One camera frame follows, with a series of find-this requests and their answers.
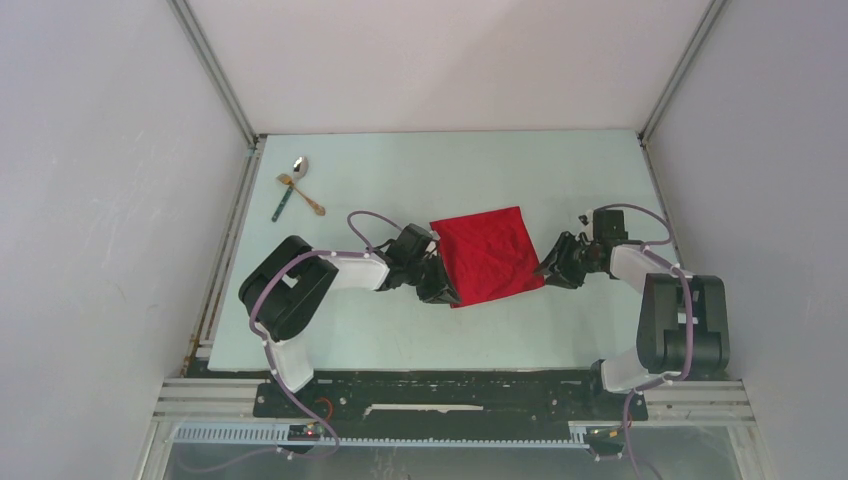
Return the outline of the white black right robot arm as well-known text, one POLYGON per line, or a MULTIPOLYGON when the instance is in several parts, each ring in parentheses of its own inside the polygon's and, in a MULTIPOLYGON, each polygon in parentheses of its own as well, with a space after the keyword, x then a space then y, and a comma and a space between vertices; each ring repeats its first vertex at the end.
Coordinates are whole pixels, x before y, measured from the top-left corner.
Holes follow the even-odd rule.
POLYGON ((629 203, 601 206, 580 216, 578 233, 563 232, 534 273, 548 286, 575 290, 590 274, 604 274, 641 297, 633 347, 599 362, 600 379, 581 392, 585 411, 606 418, 623 392, 641 392, 712 375, 729 364, 730 342, 723 281, 692 273, 655 252, 657 240, 636 240, 625 213, 658 214, 629 203))

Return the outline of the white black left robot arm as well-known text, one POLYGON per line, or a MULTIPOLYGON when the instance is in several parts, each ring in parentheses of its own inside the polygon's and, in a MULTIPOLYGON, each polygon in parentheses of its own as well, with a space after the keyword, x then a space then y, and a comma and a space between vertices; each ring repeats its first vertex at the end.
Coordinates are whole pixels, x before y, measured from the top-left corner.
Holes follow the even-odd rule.
POLYGON ((292 416, 304 416, 316 403, 307 328, 327 294, 334 290, 390 291, 408 285, 425 304, 457 305, 460 294, 439 253, 439 241, 409 224, 381 245, 362 252, 318 250, 297 235, 287 237, 247 277, 239 299, 249 329, 261 342, 271 376, 280 385, 277 402, 292 416))

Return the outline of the red satin napkin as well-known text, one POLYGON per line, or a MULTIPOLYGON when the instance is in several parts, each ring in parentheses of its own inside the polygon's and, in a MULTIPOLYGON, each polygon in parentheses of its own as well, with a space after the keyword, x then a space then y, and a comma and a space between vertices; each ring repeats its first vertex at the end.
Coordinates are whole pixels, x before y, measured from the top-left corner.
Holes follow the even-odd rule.
POLYGON ((432 221, 459 300, 470 307, 540 289, 540 261, 518 206, 432 221))

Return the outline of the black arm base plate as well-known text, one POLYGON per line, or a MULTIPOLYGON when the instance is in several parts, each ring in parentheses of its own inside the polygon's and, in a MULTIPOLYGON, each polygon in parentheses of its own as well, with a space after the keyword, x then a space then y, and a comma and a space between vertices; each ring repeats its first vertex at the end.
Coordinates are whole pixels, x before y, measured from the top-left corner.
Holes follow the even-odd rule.
POLYGON ((290 400, 273 381, 258 386, 253 415, 303 419, 308 407, 338 436, 401 439, 561 440, 571 425, 619 426, 622 393, 609 393, 592 370, 320 371, 290 400))

